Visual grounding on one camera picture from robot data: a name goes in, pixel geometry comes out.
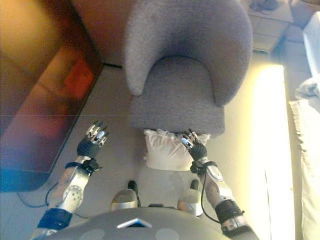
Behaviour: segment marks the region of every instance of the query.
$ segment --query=white bedsheet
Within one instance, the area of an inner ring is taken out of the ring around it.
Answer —
[[[312,76],[320,74],[320,11],[314,13],[303,30],[304,46]]]
[[[320,74],[303,82],[291,101],[296,132],[301,140],[302,235],[320,236]]]

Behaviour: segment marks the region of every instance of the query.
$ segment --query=robotic arm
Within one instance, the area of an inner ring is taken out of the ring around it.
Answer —
[[[244,211],[241,211],[236,204],[233,193],[225,183],[217,164],[208,160],[207,149],[197,134],[189,129],[189,133],[184,133],[181,142],[194,160],[190,170],[200,177],[206,198],[216,212],[223,234],[233,240],[258,240],[243,216]]]
[[[41,218],[30,240],[41,240],[69,226],[72,214],[81,205],[84,190],[93,172],[101,167],[96,162],[96,155],[107,140],[106,128],[102,122],[94,122],[85,133],[77,147],[78,157],[65,166],[57,189],[50,197],[49,206]]]

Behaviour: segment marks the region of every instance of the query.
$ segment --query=white pillow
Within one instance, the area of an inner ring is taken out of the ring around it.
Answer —
[[[182,134],[175,134],[160,129],[144,130],[147,148],[146,165],[149,168],[168,171],[189,171],[192,157],[181,143]],[[210,134],[199,136],[206,145]]]

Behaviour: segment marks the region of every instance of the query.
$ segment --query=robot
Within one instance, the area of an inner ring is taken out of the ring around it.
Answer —
[[[127,189],[114,196],[110,212],[68,227],[73,213],[83,201],[90,176],[101,168],[95,157],[109,134],[106,127],[101,126],[102,123],[94,122],[86,131],[77,147],[78,157],[65,166],[49,206],[29,240],[258,240],[217,164],[208,159],[206,147],[191,129],[183,134],[181,143],[193,158],[190,170],[200,178],[201,195],[199,183],[194,180],[180,197],[177,209],[162,204],[142,207],[137,184],[130,181]],[[204,190],[218,220],[202,211]],[[197,217],[203,212],[221,224],[223,234]]]

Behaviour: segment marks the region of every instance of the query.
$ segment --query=armchair seat cushion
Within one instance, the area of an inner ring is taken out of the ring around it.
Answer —
[[[130,107],[130,123],[138,129],[181,133],[191,128],[218,136],[225,130],[224,122],[224,108],[215,104],[209,71],[183,56],[156,62],[142,95],[134,96]]]

